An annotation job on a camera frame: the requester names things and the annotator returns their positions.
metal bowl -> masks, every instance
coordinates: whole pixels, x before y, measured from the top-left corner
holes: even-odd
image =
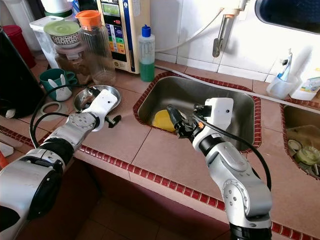
[[[114,96],[116,96],[116,98],[118,99],[116,104],[112,107],[112,109],[114,109],[116,106],[119,105],[119,103],[121,102],[121,95],[120,92],[115,89],[113,86],[108,86],[108,85],[95,85],[92,87],[96,87],[97,89],[99,89],[100,91],[102,91],[103,89],[107,89],[109,92],[111,92]],[[75,97],[73,98],[73,106],[74,109],[77,112],[81,112],[84,109],[87,109],[90,104],[93,102],[93,100],[96,97],[93,96],[88,89],[83,89],[82,91],[80,91],[77,95],[75,95]]]

orange lid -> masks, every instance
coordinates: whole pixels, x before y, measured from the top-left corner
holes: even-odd
[[[97,10],[85,10],[78,12],[75,17],[79,19],[81,26],[98,26],[101,25],[101,13]]]

red container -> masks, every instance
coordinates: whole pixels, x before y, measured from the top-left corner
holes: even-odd
[[[17,25],[3,26],[5,34],[10,38],[14,47],[17,49],[25,63],[31,69],[36,65],[34,57],[32,56],[24,36],[22,35],[22,29]]]

yellow sponge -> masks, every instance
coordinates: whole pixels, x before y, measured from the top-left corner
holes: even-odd
[[[152,126],[169,132],[175,131],[175,127],[170,120],[170,116],[167,110],[160,110],[154,115]]]

green mug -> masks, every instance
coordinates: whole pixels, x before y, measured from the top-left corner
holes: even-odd
[[[72,71],[64,71],[60,68],[52,68],[44,71],[39,76],[40,82],[44,89],[49,90],[66,84],[77,84],[76,74]],[[65,101],[72,95],[71,87],[63,87],[49,94],[54,101]]]

